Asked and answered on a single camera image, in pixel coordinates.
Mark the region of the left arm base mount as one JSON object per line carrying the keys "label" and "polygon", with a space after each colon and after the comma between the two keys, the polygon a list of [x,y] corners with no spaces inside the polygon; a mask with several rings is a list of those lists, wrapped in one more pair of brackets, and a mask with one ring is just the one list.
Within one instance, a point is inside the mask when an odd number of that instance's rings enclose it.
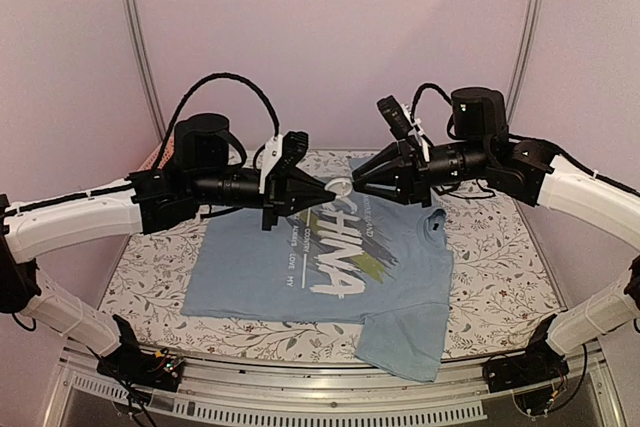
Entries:
{"label": "left arm base mount", "polygon": [[184,371],[184,358],[170,354],[167,348],[145,353],[128,321],[118,315],[113,320],[119,328],[120,345],[98,361],[99,374],[162,391],[177,392]]}

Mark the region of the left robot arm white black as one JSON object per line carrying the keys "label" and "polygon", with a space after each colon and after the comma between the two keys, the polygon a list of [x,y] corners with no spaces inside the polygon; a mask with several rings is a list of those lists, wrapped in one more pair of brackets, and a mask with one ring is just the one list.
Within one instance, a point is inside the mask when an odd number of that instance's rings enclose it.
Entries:
{"label": "left robot arm white black", "polygon": [[[325,183],[299,169],[308,149],[302,131],[277,134],[260,169],[246,167],[228,118],[197,114],[177,123],[173,153],[162,167],[103,187],[31,203],[1,199],[1,311],[44,323],[84,344],[128,381],[148,373],[129,323],[98,312],[39,272],[42,254],[112,236],[151,234],[194,219],[202,206],[251,208],[262,227],[335,199]],[[241,161],[232,163],[236,151]]]}

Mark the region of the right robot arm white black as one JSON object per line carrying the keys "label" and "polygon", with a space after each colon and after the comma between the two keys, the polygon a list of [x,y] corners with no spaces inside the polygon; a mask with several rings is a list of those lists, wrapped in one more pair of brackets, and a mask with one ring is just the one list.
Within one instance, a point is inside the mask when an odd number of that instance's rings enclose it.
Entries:
{"label": "right robot arm white black", "polygon": [[[401,205],[428,206],[438,190],[482,180],[488,188],[531,208],[567,217],[639,251],[638,191],[590,169],[554,142],[513,134],[501,92],[458,88],[441,96],[450,108],[445,144],[435,145],[416,115],[419,86],[410,105],[394,96],[377,109],[392,142],[352,173],[356,191]],[[517,362],[517,374],[537,383],[552,371],[556,357],[592,341],[605,351],[620,331],[639,320],[639,260],[578,305],[542,322]]]}

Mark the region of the light blue printed t-shirt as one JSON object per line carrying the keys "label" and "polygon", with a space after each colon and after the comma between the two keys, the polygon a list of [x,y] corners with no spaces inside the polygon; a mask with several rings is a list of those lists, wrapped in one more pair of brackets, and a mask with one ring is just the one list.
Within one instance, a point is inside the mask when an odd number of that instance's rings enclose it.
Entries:
{"label": "light blue printed t-shirt", "polygon": [[436,378],[454,257],[446,213],[354,192],[270,230],[257,210],[211,220],[186,316],[361,326],[356,357],[416,382]]}

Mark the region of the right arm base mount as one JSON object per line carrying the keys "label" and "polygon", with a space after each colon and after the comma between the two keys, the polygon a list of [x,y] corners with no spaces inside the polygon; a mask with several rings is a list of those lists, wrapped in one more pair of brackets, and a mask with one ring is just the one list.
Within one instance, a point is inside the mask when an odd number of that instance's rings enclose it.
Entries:
{"label": "right arm base mount", "polygon": [[588,350],[582,345],[582,367],[570,394],[568,361],[547,348],[535,348],[517,355],[498,354],[482,364],[482,378],[490,393],[512,391],[548,382],[541,394],[524,393],[512,400],[520,413],[528,418],[547,417],[558,412],[576,398],[584,384],[588,367]]}

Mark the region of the gold brooch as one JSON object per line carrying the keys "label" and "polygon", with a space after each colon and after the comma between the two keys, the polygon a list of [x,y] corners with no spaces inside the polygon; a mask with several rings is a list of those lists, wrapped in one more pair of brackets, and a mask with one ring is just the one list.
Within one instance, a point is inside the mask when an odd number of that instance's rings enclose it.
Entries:
{"label": "gold brooch", "polygon": [[341,200],[351,195],[353,185],[350,178],[335,177],[325,183],[324,190],[333,195],[333,200]]}

